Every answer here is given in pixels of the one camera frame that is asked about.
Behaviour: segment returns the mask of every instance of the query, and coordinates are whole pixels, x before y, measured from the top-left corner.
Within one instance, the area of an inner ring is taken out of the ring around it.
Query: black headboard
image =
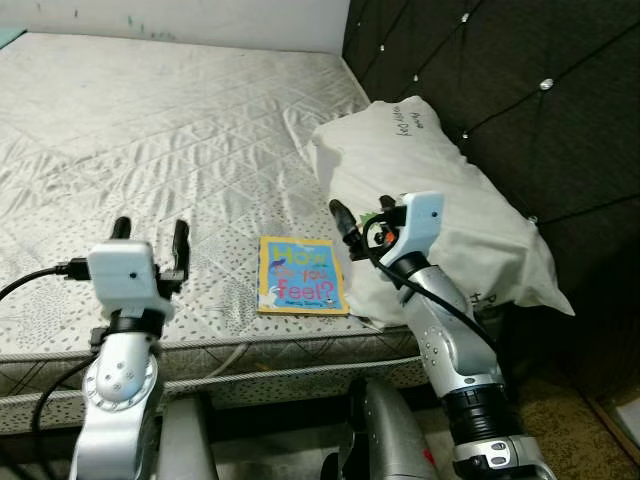
[[[612,262],[609,287],[640,276],[639,18],[637,0],[353,0],[343,56],[371,100],[434,107],[537,217],[580,308]]]

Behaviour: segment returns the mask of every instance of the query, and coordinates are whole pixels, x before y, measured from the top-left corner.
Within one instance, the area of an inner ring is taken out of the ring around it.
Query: book cover
[[[347,314],[331,240],[261,237],[258,312]]]

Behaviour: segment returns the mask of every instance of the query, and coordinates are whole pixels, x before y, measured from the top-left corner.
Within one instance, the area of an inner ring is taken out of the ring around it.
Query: pillowcase
[[[374,102],[322,125],[307,151],[327,197],[351,209],[359,226],[379,212],[383,194],[443,193],[442,230],[428,260],[442,268],[476,311],[514,302],[574,315],[536,226],[467,162],[420,97]],[[391,282],[368,261],[352,263],[337,230],[334,240],[351,313],[385,324],[406,323]]]

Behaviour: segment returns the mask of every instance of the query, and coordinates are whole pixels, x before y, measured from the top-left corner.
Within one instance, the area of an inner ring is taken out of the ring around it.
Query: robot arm
[[[555,480],[506,398],[495,350],[473,319],[470,302],[427,262],[440,232],[442,195],[405,194],[399,205],[387,196],[380,200],[383,214],[367,222],[362,235],[344,205],[332,200],[330,209],[351,258],[369,258],[398,289],[422,364],[449,418],[456,472],[464,479]],[[381,227],[376,247],[368,245],[372,222]]]
[[[143,480],[150,475],[162,392],[154,350],[164,322],[173,316],[171,294],[180,291],[188,275],[189,228],[176,222],[175,268],[163,274],[151,246],[129,240],[129,231],[129,220],[119,219],[112,238],[87,258],[110,326],[82,384],[86,412],[72,480]]]

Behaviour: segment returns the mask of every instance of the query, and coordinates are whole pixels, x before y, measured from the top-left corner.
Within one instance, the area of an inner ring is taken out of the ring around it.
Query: quilted mattress cover
[[[181,218],[191,271],[162,337],[166,398],[333,395],[363,369],[424,380],[406,329],[256,314],[260,235],[331,238],[303,147],[368,105],[342,59],[28,33],[0,50],[0,72],[0,285],[85,256],[121,215],[165,268]],[[99,311],[89,284],[60,277],[0,303],[0,432],[26,430],[38,392],[88,355]],[[80,421],[79,382],[54,394],[46,425]]]

